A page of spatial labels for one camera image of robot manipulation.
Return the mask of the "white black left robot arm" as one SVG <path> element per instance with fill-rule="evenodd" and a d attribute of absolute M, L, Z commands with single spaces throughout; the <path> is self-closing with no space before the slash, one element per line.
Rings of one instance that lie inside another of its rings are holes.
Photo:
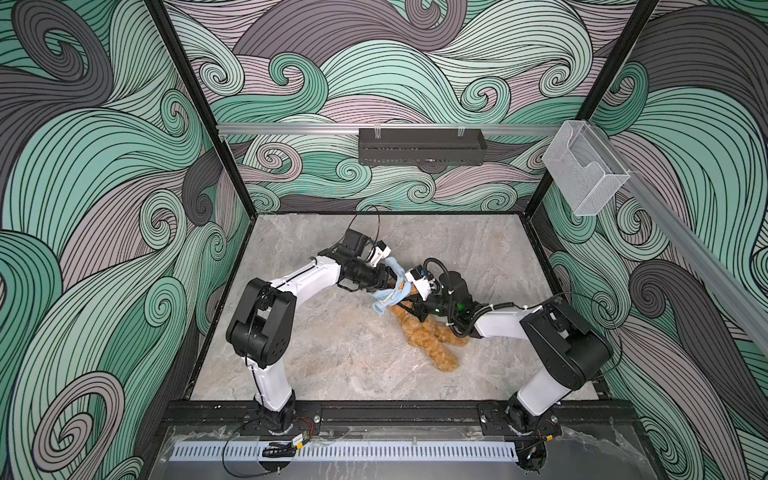
<path fill-rule="evenodd" d="M 295 412 L 295 391 L 282 357 L 292 337 L 297 308 L 332 286 L 349 292 L 391 288 L 395 272 L 386 264 L 390 255 L 385 242 L 349 228 L 339 242 L 298 270 L 270 281 L 254 278 L 246 284 L 226 340 L 254 380 L 257 417 L 271 429 L 288 429 Z"/>

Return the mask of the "brown teddy bear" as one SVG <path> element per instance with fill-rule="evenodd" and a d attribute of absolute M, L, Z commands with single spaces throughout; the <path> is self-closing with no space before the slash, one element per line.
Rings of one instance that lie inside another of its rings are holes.
<path fill-rule="evenodd" d="M 465 347 L 469 338 L 459 338 L 451 329 L 427 316 L 423 321 L 413 315 L 411 301 L 401 301 L 389 307 L 406 337 L 407 343 L 423 350 L 441 372 L 453 372 L 459 367 L 458 357 L 447 346 Z"/>

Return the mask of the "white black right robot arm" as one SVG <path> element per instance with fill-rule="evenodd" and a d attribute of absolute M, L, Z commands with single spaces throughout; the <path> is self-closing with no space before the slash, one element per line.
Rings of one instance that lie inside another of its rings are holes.
<path fill-rule="evenodd" d="M 405 298 L 406 310 L 421 321 L 442 317 L 455 338 L 526 340 L 542 367 L 508 401 L 507 415 L 518 430 L 531 430 L 551 407 L 591 381 L 611 359 L 607 339 L 558 296 L 537 305 L 480 303 L 456 271 L 439 276 L 424 267 L 405 273 L 417 291 Z"/>

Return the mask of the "light blue bear hoodie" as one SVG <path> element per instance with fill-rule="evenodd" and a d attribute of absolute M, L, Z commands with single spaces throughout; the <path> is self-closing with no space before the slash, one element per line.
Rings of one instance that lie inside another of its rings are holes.
<path fill-rule="evenodd" d="M 377 288 L 371 293 L 374 298 L 372 308 L 378 315 L 383 315 L 389 307 L 404 300 L 412 289 L 412 283 L 406 278 L 406 270 L 394 257 L 384 259 L 383 264 L 392 270 L 395 279 L 392 286 Z"/>

